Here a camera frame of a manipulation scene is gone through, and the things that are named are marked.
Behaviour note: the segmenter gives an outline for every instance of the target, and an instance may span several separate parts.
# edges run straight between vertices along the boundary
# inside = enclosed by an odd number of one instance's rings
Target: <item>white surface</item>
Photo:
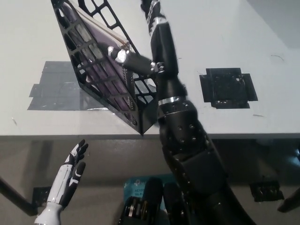
[[[109,2],[139,52],[150,57],[139,1]],[[181,58],[180,78],[211,137],[300,137],[299,1],[163,0],[163,9]],[[0,21],[0,137],[139,137],[108,111],[27,111],[45,61],[69,60],[66,47],[50,0],[2,1]],[[199,74],[234,67],[251,74],[258,101],[234,110],[204,103]],[[145,137],[157,134],[152,127]]]

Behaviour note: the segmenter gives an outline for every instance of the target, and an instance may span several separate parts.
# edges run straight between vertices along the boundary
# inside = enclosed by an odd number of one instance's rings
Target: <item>robot finger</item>
[[[77,189],[78,183],[80,182],[81,176],[85,169],[85,162],[81,162],[78,167],[76,168],[74,174],[72,175],[68,187],[66,187],[65,193],[63,194],[60,205],[63,208],[67,207]]]

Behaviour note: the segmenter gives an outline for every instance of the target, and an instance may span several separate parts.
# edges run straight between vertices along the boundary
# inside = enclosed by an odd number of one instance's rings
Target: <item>black pole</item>
[[[35,216],[38,214],[37,207],[34,207],[33,204],[29,203],[16,190],[14,190],[9,184],[7,184],[1,177],[0,193],[3,194],[15,206],[17,206],[19,209],[25,212],[28,216]]]

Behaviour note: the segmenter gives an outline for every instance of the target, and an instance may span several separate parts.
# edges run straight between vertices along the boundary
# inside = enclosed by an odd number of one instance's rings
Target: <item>robotic hand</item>
[[[60,167],[50,190],[46,208],[34,222],[36,225],[60,225],[60,213],[70,203],[85,169],[84,162],[78,164],[84,158],[89,146],[84,143],[85,140],[80,141]]]

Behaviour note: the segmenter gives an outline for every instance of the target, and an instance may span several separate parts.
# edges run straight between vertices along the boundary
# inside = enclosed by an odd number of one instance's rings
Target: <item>floor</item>
[[[0,142],[0,172],[27,199],[33,187],[50,186],[61,163],[79,140]],[[61,215],[63,225],[113,225],[120,216],[123,183],[130,177],[169,173],[159,140],[87,141],[87,163],[81,184]],[[293,225],[300,208],[276,209],[281,201],[254,202],[248,184],[277,179],[285,197],[300,187],[299,141],[273,141],[264,147],[253,140],[216,140],[229,181],[245,210],[258,224]],[[0,195],[1,224],[32,225],[28,217]]]

